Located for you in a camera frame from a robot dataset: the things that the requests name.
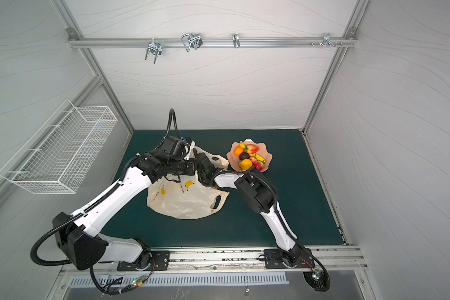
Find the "yellow toy lemon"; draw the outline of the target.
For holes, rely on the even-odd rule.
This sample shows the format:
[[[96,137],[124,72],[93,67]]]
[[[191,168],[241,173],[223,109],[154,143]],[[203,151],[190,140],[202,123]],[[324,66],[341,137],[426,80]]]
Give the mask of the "yellow toy lemon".
[[[250,167],[252,167],[252,166],[253,166],[253,162],[250,159],[244,159],[239,163],[239,167],[243,171],[249,170]]]

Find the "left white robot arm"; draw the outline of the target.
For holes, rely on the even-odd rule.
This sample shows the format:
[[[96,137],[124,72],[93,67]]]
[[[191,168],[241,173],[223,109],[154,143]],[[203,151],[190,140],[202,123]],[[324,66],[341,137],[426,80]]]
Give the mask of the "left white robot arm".
[[[110,262],[127,263],[137,270],[148,268],[152,258],[145,242],[106,236],[101,231],[116,213],[153,183],[168,175],[192,176],[197,168],[195,158],[169,161],[152,154],[134,157],[113,185],[72,213],[69,224],[55,234],[57,245],[80,271]]]

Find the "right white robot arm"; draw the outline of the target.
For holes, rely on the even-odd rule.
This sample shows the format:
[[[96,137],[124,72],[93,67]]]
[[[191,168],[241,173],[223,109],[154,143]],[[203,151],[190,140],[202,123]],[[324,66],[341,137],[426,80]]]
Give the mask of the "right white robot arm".
[[[311,251],[304,247],[292,232],[281,212],[275,187],[261,171],[255,167],[246,171],[219,169],[205,153],[194,150],[193,154],[198,161],[201,183],[207,187],[238,190],[251,210],[264,218],[285,266],[294,268],[304,263],[311,269],[315,267]]]

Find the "cream banana-print plastic bag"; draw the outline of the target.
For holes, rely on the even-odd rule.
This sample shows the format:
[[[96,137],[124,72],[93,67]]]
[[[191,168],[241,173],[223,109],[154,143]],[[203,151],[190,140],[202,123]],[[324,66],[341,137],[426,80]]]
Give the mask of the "cream banana-print plastic bag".
[[[193,149],[195,143],[182,139],[188,144],[188,152],[184,159],[195,159]],[[155,212],[170,216],[179,220],[197,220],[211,216],[224,206],[229,193],[221,191],[217,187],[206,187],[198,180],[197,170],[194,176],[167,175],[166,165],[171,161],[161,156],[159,147],[147,153],[147,161],[142,161],[143,166],[156,166],[147,172],[152,185],[148,188],[147,205]],[[205,153],[212,164],[221,170],[226,170],[229,166],[227,159],[220,155],[212,155],[201,148],[196,148],[197,152]]]

